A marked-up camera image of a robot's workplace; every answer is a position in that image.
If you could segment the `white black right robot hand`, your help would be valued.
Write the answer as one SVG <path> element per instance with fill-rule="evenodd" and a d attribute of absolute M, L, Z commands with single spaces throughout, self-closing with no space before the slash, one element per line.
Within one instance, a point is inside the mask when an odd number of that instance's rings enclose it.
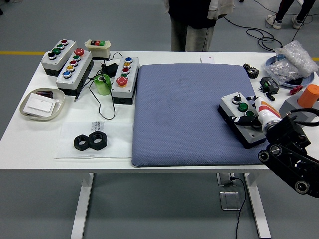
<path fill-rule="evenodd" d="M 280 113 L 268 104 L 264 98 L 253 96 L 248 97 L 253 100 L 257 111 L 256 116 L 228 117 L 236 125 L 240 126 L 261 126 L 262 128 L 270 124 L 276 124 L 282 120 Z"/>

